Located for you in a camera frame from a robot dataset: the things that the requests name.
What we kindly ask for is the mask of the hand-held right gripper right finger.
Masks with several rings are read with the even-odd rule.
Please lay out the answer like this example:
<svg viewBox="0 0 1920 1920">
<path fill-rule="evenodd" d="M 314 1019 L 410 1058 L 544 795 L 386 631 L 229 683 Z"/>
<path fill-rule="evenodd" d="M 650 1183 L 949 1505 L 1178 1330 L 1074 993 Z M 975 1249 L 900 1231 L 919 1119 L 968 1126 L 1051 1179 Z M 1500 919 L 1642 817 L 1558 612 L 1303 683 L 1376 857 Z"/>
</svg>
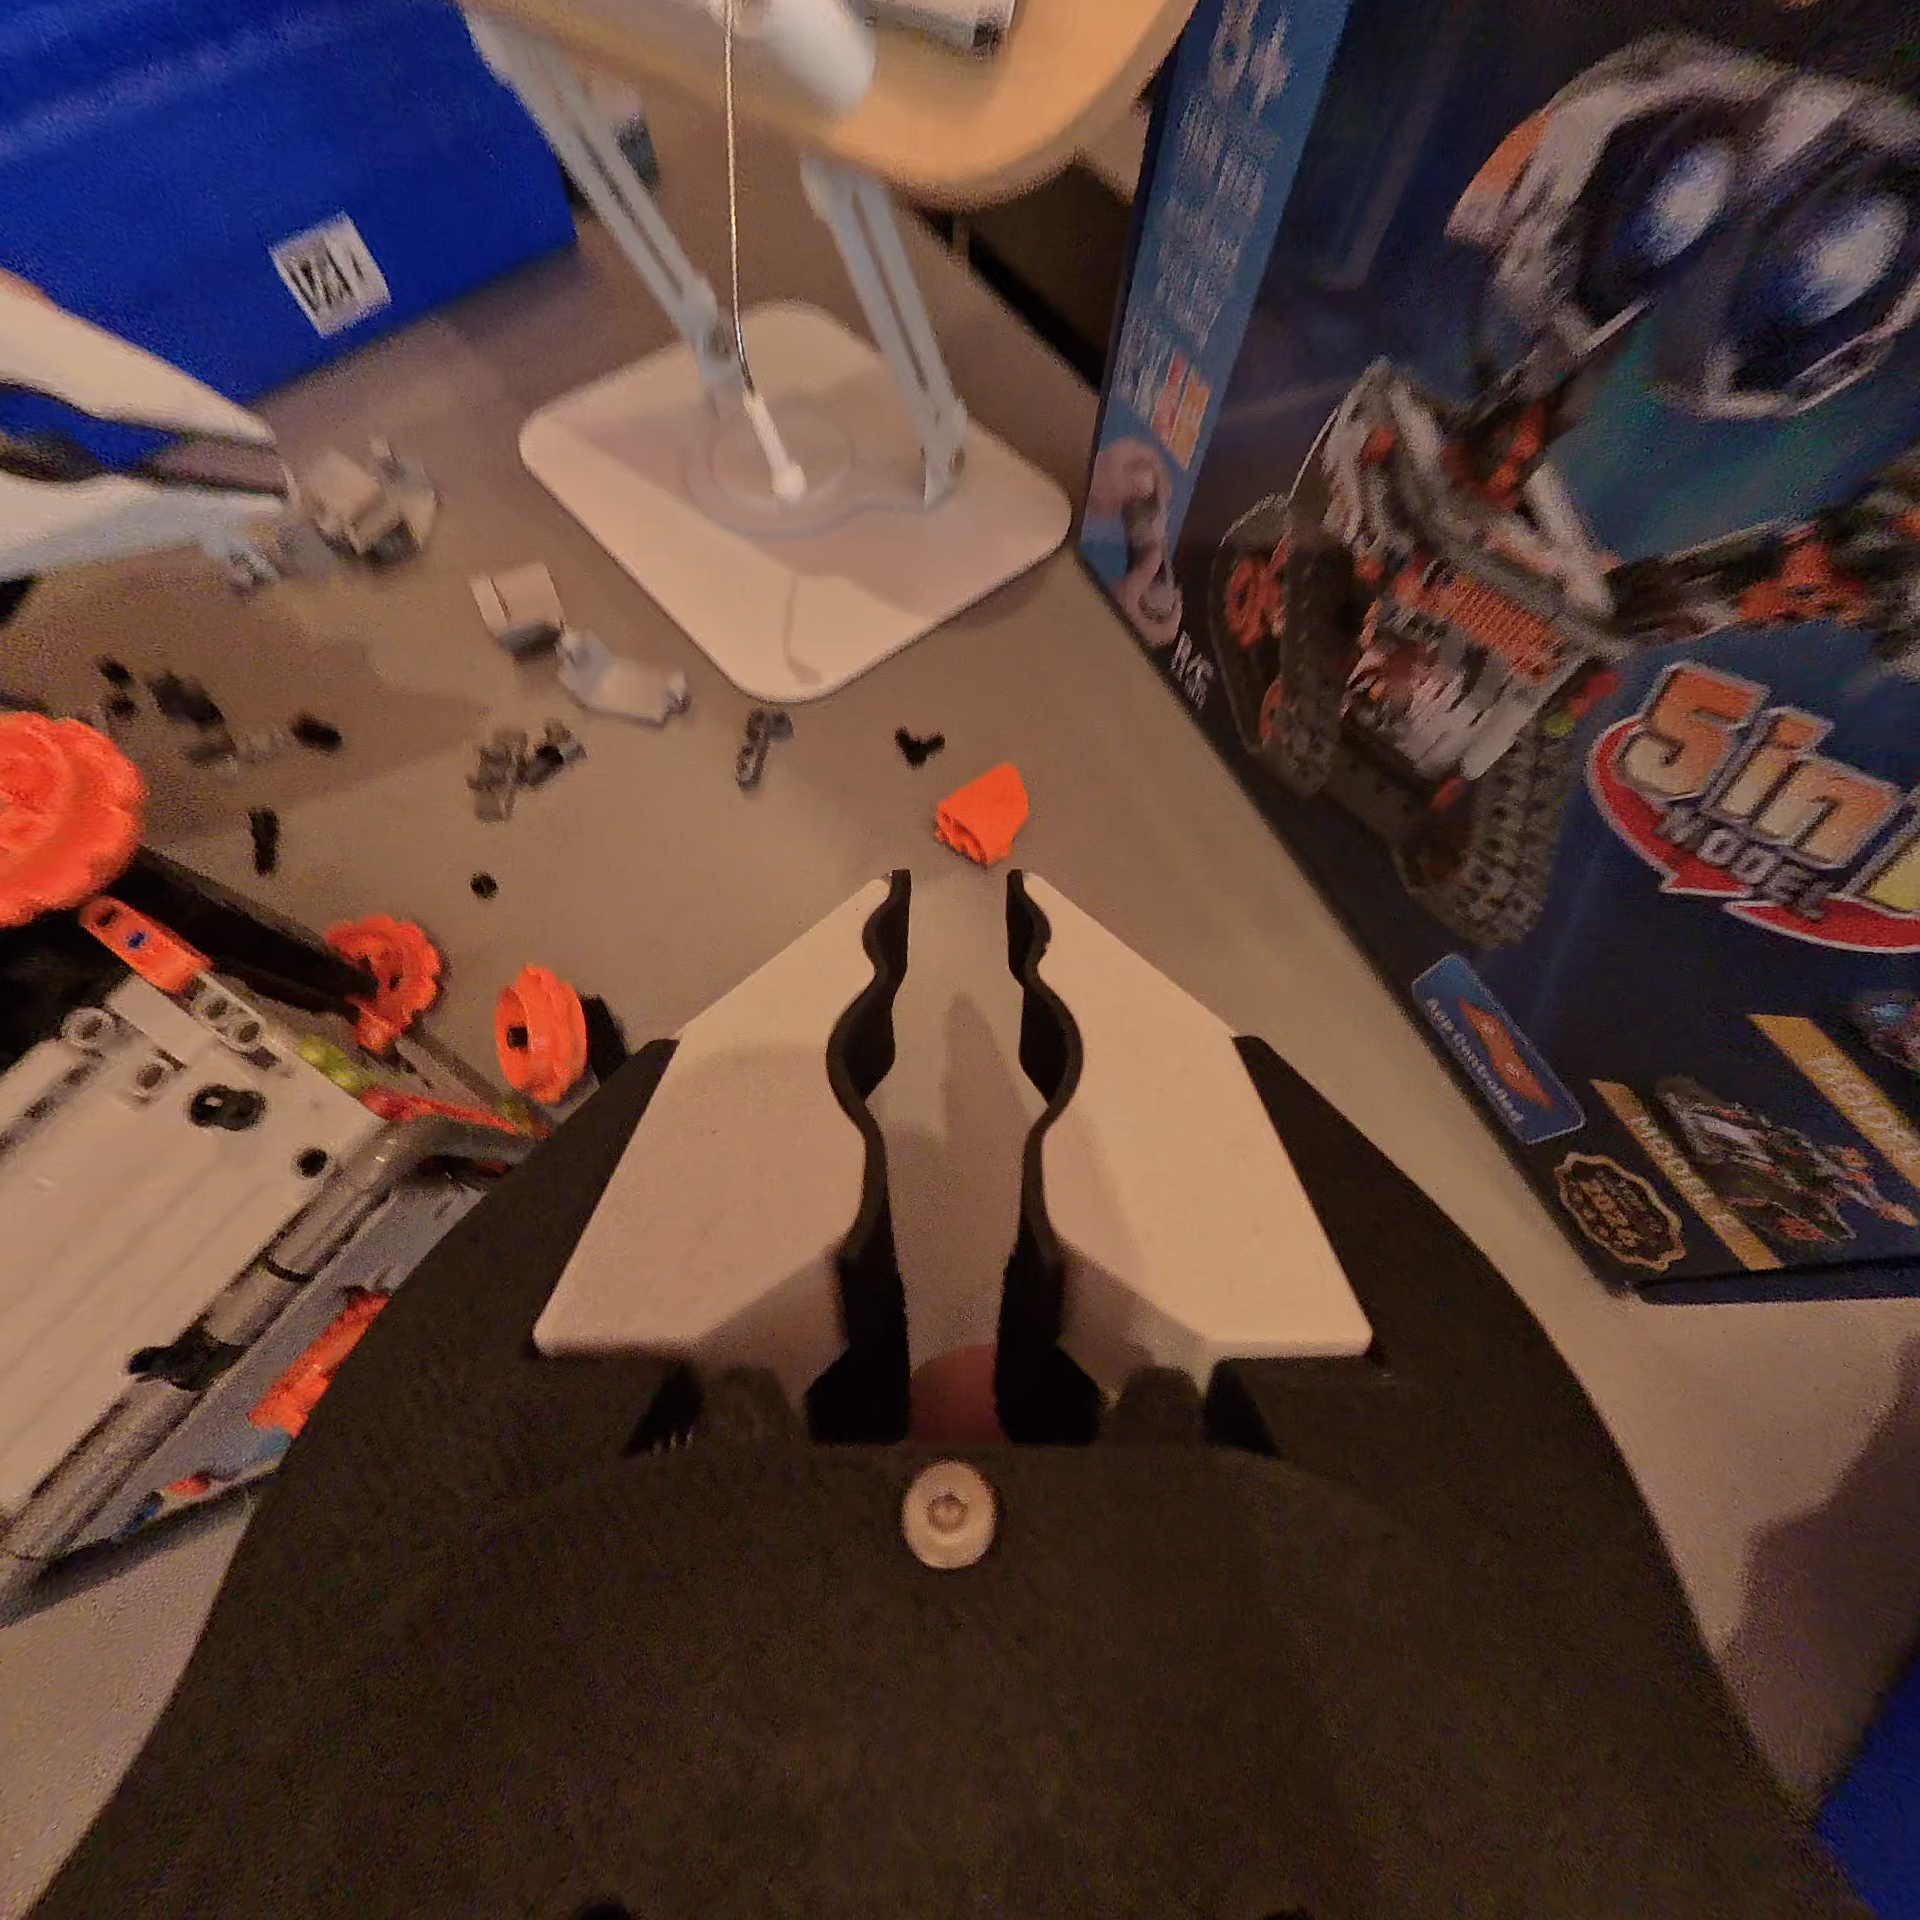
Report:
<svg viewBox="0 0 1920 1920">
<path fill-rule="evenodd" d="M 1374 1328 L 1239 1039 L 1048 881 L 1006 883 L 1022 1071 L 1044 1108 L 1023 1225 L 1083 1371 L 1350 1361 Z"/>
</svg>

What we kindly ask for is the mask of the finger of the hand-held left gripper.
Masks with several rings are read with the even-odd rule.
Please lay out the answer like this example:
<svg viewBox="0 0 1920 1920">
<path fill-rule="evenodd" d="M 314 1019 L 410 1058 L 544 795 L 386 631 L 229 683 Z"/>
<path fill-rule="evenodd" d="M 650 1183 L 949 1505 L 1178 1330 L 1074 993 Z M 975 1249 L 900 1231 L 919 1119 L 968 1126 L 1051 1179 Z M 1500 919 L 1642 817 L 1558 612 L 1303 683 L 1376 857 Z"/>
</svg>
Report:
<svg viewBox="0 0 1920 1920">
<path fill-rule="evenodd" d="M 251 548 L 256 528 L 293 503 L 290 473 L 248 488 L 197 488 L 116 472 L 85 478 L 2 472 L 2 585 L 174 548 L 224 561 Z"/>
<path fill-rule="evenodd" d="M 139 463 L 178 454 L 277 455 L 247 408 L 156 352 L 2 274 L 4 463 Z"/>
</svg>

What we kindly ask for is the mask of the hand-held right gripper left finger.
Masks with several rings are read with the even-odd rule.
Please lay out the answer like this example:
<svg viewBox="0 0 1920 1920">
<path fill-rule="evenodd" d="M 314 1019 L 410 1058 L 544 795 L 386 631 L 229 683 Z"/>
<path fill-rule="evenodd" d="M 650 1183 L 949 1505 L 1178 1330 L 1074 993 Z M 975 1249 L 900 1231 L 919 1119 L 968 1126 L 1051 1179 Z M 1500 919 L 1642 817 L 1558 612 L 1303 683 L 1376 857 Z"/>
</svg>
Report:
<svg viewBox="0 0 1920 1920">
<path fill-rule="evenodd" d="M 904 1361 L 874 1092 L 907 926 L 910 874 L 870 881 L 684 1024 L 534 1322 L 541 1355 Z"/>
</svg>

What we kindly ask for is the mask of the orange triangular toy piece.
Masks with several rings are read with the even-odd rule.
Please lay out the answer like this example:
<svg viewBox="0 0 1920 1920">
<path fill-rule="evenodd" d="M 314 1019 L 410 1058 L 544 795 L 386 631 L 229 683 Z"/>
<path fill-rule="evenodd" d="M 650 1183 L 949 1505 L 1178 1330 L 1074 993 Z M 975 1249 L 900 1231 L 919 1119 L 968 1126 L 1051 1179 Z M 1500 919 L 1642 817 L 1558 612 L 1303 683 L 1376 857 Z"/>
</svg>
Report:
<svg viewBox="0 0 1920 1920">
<path fill-rule="evenodd" d="M 952 790 L 932 812 L 936 841 L 978 870 L 999 867 L 1027 827 L 1030 798 L 1011 761 Z"/>
</svg>

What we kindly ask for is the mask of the black grey toy robot vehicle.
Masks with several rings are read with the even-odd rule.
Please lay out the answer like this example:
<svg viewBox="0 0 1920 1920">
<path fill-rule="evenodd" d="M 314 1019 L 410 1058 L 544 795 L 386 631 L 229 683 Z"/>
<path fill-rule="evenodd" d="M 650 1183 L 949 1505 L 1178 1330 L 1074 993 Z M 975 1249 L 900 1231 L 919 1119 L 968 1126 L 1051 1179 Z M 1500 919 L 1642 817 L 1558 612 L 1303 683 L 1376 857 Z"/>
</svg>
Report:
<svg viewBox="0 0 1920 1920">
<path fill-rule="evenodd" d="M 438 1241 L 631 1050 L 583 996 L 558 1106 L 423 1018 L 360 1043 L 373 979 L 139 850 L 4 931 L 2 1599 L 236 1497 Z"/>
</svg>

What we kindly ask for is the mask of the blue plastic bin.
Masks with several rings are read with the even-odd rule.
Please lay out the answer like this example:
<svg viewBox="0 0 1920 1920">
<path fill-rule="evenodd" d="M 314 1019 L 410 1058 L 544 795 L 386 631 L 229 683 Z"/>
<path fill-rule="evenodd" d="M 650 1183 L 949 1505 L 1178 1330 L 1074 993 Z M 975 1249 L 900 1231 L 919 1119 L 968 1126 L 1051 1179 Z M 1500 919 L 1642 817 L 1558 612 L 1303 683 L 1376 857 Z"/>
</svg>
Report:
<svg viewBox="0 0 1920 1920">
<path fill-rule="evenodd" d="M 4 267 L 232 400 L 574 243 L 452 4 L 2 4 Z"/>
</svg>

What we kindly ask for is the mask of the pile of light grey pieces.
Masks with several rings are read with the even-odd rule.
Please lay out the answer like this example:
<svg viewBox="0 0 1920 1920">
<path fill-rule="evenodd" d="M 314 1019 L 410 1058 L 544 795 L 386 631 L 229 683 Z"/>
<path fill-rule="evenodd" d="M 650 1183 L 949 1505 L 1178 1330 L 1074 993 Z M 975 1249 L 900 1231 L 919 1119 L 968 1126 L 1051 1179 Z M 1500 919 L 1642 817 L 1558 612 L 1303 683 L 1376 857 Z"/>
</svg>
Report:
<svg viewBox="0 0 1920 1920">
<path fill-rule="evenodd" d="M 431 475 L 383 440 L 360 457 L 327 449 L 290 481 L 290 502 L 325 548 L 373 570 L 420 559 L 438 524 Z"/>
</svg>

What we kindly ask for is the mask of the light grey toy block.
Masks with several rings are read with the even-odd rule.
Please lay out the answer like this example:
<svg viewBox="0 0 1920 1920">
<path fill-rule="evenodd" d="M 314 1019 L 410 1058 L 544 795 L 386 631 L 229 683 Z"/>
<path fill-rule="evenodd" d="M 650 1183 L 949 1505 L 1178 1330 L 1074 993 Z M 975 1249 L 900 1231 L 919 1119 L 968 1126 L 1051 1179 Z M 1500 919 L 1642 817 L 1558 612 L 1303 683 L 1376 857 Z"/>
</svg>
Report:
<svg viewBox="0 0 1920 1920">
<path fill-rule="evenodd" d="M 566 627 L 549 564 L 533 561 L 474 575 L 468 592 L 491 643 L 516 662 L 552 651 Z"/>
</svg>

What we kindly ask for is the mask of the dark grey small toy pieces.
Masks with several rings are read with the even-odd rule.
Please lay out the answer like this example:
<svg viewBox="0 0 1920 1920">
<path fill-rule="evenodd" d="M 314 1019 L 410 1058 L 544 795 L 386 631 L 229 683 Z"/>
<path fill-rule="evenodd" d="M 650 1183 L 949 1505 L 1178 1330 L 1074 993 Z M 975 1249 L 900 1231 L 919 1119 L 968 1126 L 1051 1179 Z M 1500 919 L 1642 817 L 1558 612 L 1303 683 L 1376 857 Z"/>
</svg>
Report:
<svg viewBox="0 0 1920 1920">
<path fill-rule="evenodd" d="M 474 748 L 467 790 L 474 819 L 502 826 L 524 793 L 533 793 L 583 761 L 584 744 L 560 721 L 547 721 L 538 735 L 500 728 Z"/>
</svg>

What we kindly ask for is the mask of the light grey angled toy piece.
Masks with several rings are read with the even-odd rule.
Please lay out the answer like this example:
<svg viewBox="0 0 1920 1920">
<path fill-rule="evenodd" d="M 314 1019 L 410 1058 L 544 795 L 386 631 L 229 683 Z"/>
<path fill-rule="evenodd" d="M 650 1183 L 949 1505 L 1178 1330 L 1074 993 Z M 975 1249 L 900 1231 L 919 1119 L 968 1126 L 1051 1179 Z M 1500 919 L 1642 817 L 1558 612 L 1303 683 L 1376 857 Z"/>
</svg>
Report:
<svg viewBox="0 0 1920 1920">
<path fill-rule="evenodd" d="M 564 630 L 555 662 L 563 690 L 587 713 L 660 729 L 687 712 L 680 670 L 618 657 L 587 631 Z"/>
</svg>

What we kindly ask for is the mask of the wooden book stand white base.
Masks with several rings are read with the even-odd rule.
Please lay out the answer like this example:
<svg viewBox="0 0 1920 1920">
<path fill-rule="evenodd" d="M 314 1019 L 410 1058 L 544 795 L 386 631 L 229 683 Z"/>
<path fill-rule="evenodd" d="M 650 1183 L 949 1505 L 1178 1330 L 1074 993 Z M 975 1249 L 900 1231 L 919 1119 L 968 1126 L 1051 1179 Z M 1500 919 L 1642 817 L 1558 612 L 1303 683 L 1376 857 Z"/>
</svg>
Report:
<svg viewBox="0 0 1920 1920">
<path fill-rule="evenodd" d="M 955 54 L 932 4 L 456 4 L 477 56 L 678 343 L 518 430 L 524 470 L 758 704 L 811 704 L 1048 561 L 1061 484 L 968 418 L 896 220 L 1053 178 L 1120 119 L 1194 4 L 1015 4 Z M 599 81 L 725 119 L 727 291 L 619 148 Z M 741 289 L 743 128 L 797 155 L 864 329 Z"/>
</svg>

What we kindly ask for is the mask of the blue robot kit box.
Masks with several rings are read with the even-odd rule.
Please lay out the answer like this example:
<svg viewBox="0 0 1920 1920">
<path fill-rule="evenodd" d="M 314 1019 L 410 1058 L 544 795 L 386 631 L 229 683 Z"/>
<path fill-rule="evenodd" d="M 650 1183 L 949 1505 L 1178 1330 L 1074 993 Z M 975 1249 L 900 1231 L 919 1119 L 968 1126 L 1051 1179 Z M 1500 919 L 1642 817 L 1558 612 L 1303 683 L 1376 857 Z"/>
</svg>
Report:
<svg viewBox="0 0 1920 1920">
<path fill-rule="evenodd" d="M 1610 1286 L 1916 1297 L 1916 4 L 1195 4 L 1079 553 Z"/>
</svg>

